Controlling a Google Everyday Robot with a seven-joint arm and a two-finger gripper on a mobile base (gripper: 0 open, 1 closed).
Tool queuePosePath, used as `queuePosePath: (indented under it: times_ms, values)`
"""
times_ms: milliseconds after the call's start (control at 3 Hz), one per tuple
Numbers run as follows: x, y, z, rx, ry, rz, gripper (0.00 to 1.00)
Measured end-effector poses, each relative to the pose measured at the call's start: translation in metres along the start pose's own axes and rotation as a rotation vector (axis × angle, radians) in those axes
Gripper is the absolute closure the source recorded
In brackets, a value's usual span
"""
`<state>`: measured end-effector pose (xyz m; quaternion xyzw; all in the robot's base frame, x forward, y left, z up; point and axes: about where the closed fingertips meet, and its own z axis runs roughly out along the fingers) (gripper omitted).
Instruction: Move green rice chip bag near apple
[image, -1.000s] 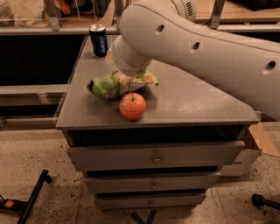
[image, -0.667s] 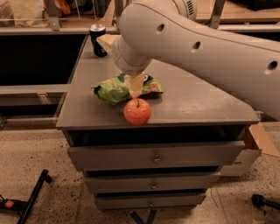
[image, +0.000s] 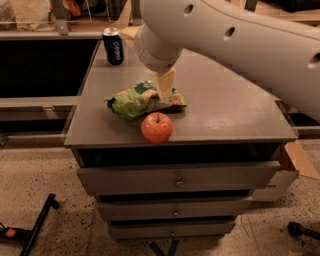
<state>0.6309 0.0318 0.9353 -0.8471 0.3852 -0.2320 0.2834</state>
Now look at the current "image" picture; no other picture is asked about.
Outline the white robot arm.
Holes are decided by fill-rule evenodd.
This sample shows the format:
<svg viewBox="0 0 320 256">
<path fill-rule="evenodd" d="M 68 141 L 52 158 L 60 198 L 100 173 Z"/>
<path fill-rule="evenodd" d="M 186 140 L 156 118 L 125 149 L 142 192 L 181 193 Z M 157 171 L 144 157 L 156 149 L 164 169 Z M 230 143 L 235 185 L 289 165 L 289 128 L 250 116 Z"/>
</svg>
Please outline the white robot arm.
<svg viewBox="0 0 320 256">
<path fill-rule="evenodd" d="M 319 28 L 226 0 L 140 0 L 140 12 L 132 47 L 148 69 L 169 70 L 187 49 L 320 120 Z"/>
</svg>

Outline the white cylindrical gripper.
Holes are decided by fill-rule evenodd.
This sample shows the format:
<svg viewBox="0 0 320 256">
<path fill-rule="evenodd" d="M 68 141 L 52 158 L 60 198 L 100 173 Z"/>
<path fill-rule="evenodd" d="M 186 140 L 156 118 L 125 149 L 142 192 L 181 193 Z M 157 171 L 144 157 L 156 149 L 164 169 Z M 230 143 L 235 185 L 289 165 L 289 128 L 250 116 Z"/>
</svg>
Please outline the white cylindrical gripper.
<svg viewBox="0 0 320 256">
<path fill-rule="evenodd" d="M 161 101 L 172 94 L 175 71 L 172 68 L 182 53 L 153 33 L 146 25 L 128 26 L 119 32 L 129 47 L 134 48 L 139 60 L 155 75 L 155 86 Z"/>
</svg>

